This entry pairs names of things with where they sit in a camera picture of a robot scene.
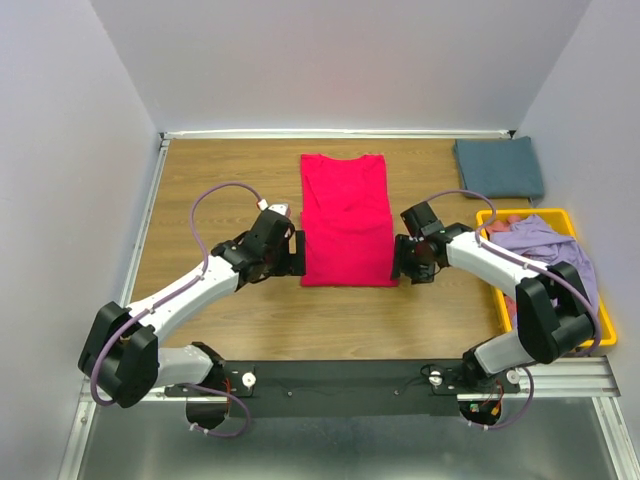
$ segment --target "metal floor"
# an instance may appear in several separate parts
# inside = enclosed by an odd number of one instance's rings
[[[537,399],[495,432],[447,417],[286,418],[224,440],[190,432],[181,401],[99,409],[91,430],[87,480],[616,478],[590,398]]]

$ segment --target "yellow tray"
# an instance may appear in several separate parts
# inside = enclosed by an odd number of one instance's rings
[[[512,210],[498,210],[498,214],[496,216],[496,220],[505,221],[509,215],[520,215],[524,220],[529,215],[536,214],[540,216],[545,222],[547,222],[551,228],[553,228],[556,232],[563,235],[571,235],[572,237],[576,237],[576,232],[573,229],[573,225],[571,224],[571,220],[569,219],[569,215],[562,208],[523,208],[523,209],[512,209]],[[482,225],[486,220],[491,217],[491,210],[480,210],[476,214],[477,226]],[[487,238],[487,232],[482,231],[482,236]],[[505,332],[510,332],[513,330],[511,326],[511,318],[509,318],[509,314],[507,313],[507,304],[504,301],[504,294],[498,290],[497,288],[493,288],[493,299],[496,304],[496,308],[498,309],[498,314],[500,315],[500,324],[502,329]],[[598,319],[600,320],[600,325],[602,325],[602,341],[600,345],[603,347],[610,347],[616,344],[618,341],[618,335],[613,328],[613,324],[611,323],[611,318],[609,318],[609,314],[607,312],[604,303],[600,300],[599,311],[598,311]],[[582,347],[588,347],[593,344],[593,340],[588,340],[582,344]]]

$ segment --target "screw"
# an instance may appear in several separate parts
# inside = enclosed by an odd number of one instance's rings
[[[507,381],[512,385],[520,383],[520,374],[515,370],[509,370],[507,372]]]
[[[256,376],[251,372],[247,372],[242,376],[242,383],[245,387],[251,388],[256,384]]]
[[[440,375],[432,375],[429,377],[429,383],[434,387],[442,385],[442,377]]]

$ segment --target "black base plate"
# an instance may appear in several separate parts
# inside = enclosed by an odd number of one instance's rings
[[[465,388],[456,373],[460,364],[455,359],[227,361],[224,370],[236,388],[233,393],[242,398],[254,417],[457,416],[456,395],[480,396],[493,389],[493,382],[475,390]],[[428,381],[434,369],[443,377],[437,387]],[[257,378],[251,390],[242,386],[246,372]],[[498,379],[505,393],[519,392],[504,376]],[[181,388],[167,389],[166,393],[191,395]],[[235,402],[230,414],[242,416]]]

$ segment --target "gray towel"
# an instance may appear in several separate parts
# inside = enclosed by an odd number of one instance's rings
[[[531,138],[456,140],[453,154],[463,188],[491,198],[544,196]]]

